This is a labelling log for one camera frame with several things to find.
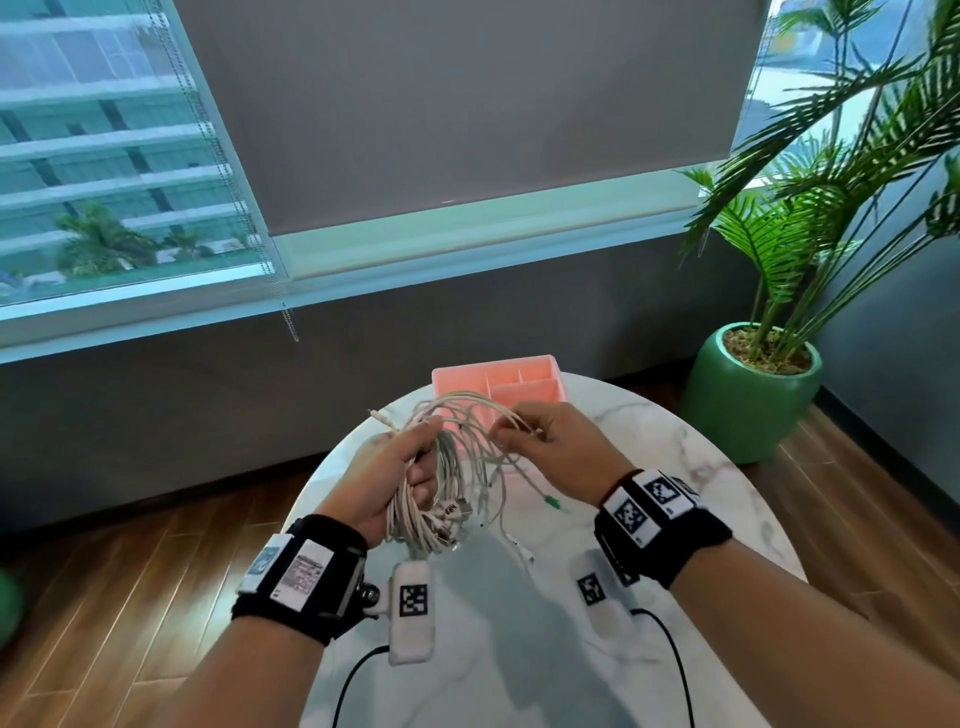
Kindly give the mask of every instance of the black cable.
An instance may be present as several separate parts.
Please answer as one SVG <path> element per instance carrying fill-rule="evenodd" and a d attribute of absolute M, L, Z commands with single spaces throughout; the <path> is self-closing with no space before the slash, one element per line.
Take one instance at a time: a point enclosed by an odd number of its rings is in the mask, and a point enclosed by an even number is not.
<path fill-rule="evenodd" d="M 337 710 L 333 714 L 333 725 L 331 728 L 337 728 L 337 721 L 340 720 L 340 709 L 344 707 L 344 697 L 347 695 L 347 688 L 350 685 L 350 680 L 353 679 L 353 675 L 357 673 L 357 670 L 360 669 L 360 666 L 367 662 L 373 655 L 384 655 L 387 652 L 390 652 L 390 646 L 384 644 L 381 647 L 375 647 L 366 655 L 360 658 L 360 662 L 353 666 L 353 669 L 350 671 L 350 674 L 347 676 L 347 682 L 344 683 L 344 686 L 340 690 L 340 699 L 337 700 Z"/>
<path fill-rule="evenodd" d="M 655 615 L 653 612 L 650 612 L 649 610 L 636 608 L 636 609 L 630 610 L 630 614 L 646 615 L 647 617 L 653 618 L 653 621 L 660 625 L 660 629 L 663 630 L 663 634 L 666 635 L 666 639 L 670 641 L 670 646 L 673 648 L 673 656 L 677 658 L 677 667 L 680 668 L 680 679 L 684 681 L 684 697 L 686 698 L 686 714 L 690 718 L 690 728 L 696 728 L 696 723 L 693 722 L 693 703 L 690 701 L 690 687 L 686 683 L 686 673 L 684 672 L 684 661 L 680 659 L 680 650 L 677 649 L 677 644 L 673 641 L 673 637 L 670 635 L 670 630 L 666 628 L 666 624 L 660 621 L 660 618 L 657 615 Z"/>

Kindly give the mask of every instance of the person's right hand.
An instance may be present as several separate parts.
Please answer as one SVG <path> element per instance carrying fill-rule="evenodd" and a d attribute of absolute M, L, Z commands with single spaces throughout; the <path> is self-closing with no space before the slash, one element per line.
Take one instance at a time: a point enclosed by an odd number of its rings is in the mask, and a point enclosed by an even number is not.
<path fill-rule="evenodd" d="M 525 401 L 514 412 L 534 433 L 501 417 L 491 427 L 491 439 L 504 452 L 528 458 L 565 496 L 599 507 L 616 481 L 636 469 L 572 404 Z"/>

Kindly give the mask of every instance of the tangled cable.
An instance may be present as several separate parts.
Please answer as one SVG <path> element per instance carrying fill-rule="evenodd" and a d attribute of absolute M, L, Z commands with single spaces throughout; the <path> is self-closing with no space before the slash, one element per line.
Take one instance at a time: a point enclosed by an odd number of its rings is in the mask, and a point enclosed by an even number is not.
<path fill-rule="evenodd" d="M 476 392 L 449 392 L 435 400 L 424 401 L 414 407 L 413 414 L 397 428 L 381 412 L 371 410 L 371 417 L 397 432 L 424 422 L 437 414 L 445 423 L 437 436 L 437 495 L 430 510 L 422 511 L 413 497 L 413 487 L 404 477 L 393 500 L 387 507 L 387 539 L 403 542 L 412 558 L 424 558 L 456 546 L 460 541 L 464 521 L 477 513 L 483 522 L 497 521 L 504 538 L 520 548 L 503 528 L 503 509 L 507 502 L 507 482 L 504 469 L 509 465 L 523 477 L 550 506 L 560 509 L 560 502 L 548 496 L 524 472 L 509 453 L 503 452 L 487 436 L 487 430 L 474 411 L 478 406 L 489 407 L 505 417 L 514 427 L 532 432 L 515 412 Z M 465 472 L 466 460 L 468 470 Z M 500 485 L 500 506 L 492 519 L 489 512 L 490 489 Z"/>

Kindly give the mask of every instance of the soil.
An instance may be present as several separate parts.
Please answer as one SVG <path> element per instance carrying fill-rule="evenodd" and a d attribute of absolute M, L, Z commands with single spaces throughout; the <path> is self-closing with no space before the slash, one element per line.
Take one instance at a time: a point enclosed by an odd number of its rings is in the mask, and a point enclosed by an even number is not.
<path fill-rule="evenodd" d="M 780 332 L 772 330 L 767 334 L 767 340 L 760 347 L 757 358 L 750 356 L 750 346 L 753 333 L 748 328 L 733 328 L 723 335 L 724 346 L 737 361 L 748 367 L 759 369 L 772 375 L 801 375 L 813 366 L 813 359 L 806 347 L 795 352 L 786 361 L 775 364 L 770 361 L 777 343 L 780 341 Z"/>

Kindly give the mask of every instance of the hand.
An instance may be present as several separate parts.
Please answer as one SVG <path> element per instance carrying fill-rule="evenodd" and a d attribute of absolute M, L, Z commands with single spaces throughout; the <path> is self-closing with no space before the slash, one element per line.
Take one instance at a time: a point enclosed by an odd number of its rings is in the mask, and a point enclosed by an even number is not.
<path fill-rule="evenodd" d="M 491 428 L 491 439 L 505 452 L 528 458 L 565 496 L 599 507 L 613 484 L 636 469 L 572 404 L 525 401 L 514 412 L 535 434 L 515 429 L 501 417 Z"/>
<path fill-rule="evenodd" d="M 432 417 L 403 432 L 372 437 L 353 456 L 316 512 L 355 528 L 370 548 L 380 544 L 387 536 L 387 504 L 404 475 L 414 486 L 414 500 L 420 508 L 428 510 L 433 505 L 437 494 L 433 442 L 443 427 L 441 418 Z"/>

